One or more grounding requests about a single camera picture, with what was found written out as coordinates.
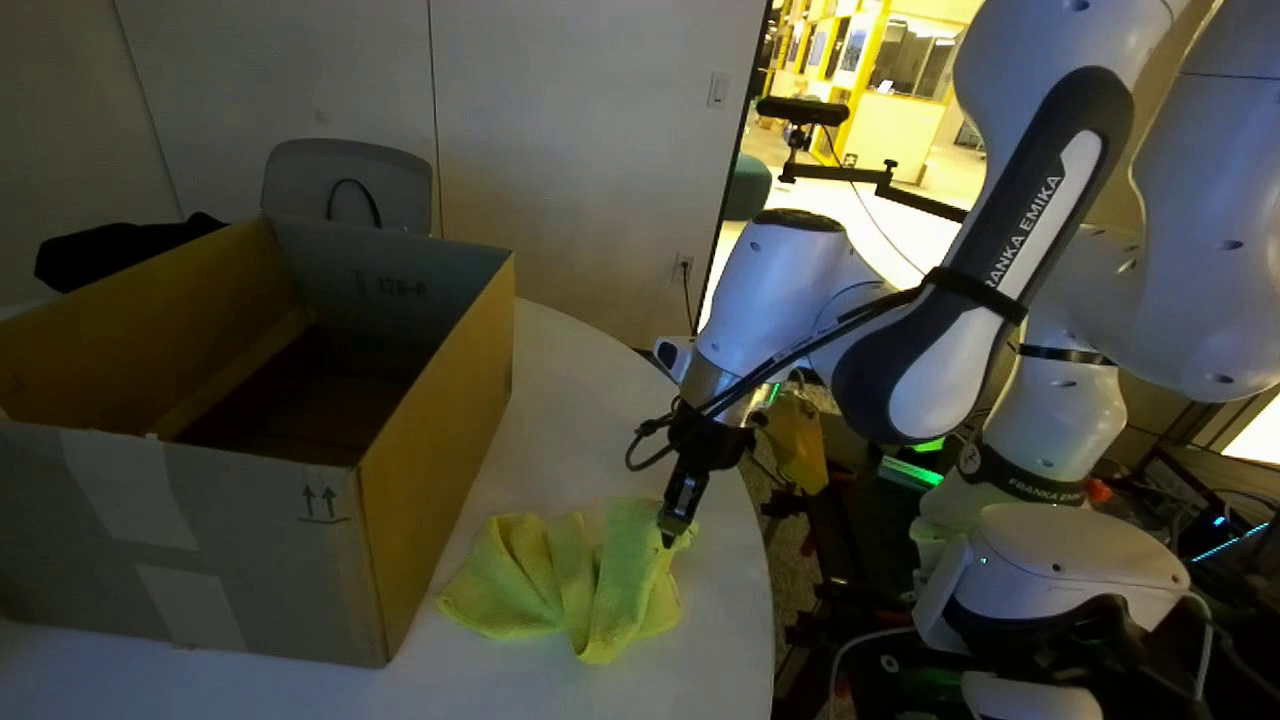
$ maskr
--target gray chair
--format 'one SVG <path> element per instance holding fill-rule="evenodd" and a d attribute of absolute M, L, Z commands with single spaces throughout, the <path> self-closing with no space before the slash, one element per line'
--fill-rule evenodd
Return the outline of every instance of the gray chair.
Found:
<path fill-rule="evenodd" d="M 359 139 L 284 139 L 268 155 L 264 217 L 430 233 L 430 166 Z"/>

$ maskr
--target table surface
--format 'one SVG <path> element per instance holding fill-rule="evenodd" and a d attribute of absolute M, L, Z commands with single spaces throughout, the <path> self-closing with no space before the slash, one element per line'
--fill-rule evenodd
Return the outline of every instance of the table surface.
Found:
<path fill-rule="evenodd" d="M 700 537 L 676 560 L 685 621 L 587 669 L 563 638 L 485 641 L 443 621 L 430 597 L 496 514 L 601 514 L 657 495 L 667 461 L 627 472 L 623 450 L 672 384 L 630 348 L 553 309 L 517 306 L 517 388 L 430 591 L 389 669 L 341 669 L 161 641 L 28 627 L 0 621 L 0 716 L 306 716 L 306 720 L 469 720 L 469 716 L 700 716 L 748 720 L 771 703 L 771 601 L 753 499 L 720 472 Z"/>

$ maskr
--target yellow cloth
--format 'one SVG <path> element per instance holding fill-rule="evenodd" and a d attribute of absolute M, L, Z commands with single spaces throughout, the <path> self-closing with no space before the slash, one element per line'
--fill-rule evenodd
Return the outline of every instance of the yellow cloth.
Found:
<path fill-rule="evenodd" d="M 587 517 L 496 517 L 437 601 L 443 615 L 496 641 L 568 631 L 585 664 L 679 624 L 672 560 L 657 506 L 621 499 L 595 534 Z"/>

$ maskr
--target cardboard box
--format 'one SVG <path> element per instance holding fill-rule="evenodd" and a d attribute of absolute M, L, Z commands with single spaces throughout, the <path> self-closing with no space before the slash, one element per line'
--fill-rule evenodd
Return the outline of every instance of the cardboard box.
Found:
<path fill-rule="evenodd" d="M 383 664 L 511 393 L 511 255 L 244 224 L 0 324 L 0 608 Z"/>

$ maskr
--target chair backrest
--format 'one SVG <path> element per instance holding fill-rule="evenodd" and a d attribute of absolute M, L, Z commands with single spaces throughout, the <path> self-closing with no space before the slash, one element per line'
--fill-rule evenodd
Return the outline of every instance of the chair backrest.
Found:
<path fill-rule="evenodd" d="M 260 205 L 264 217 L 430 233 L 430 166 L 359 139 L 284 139 Z"/>

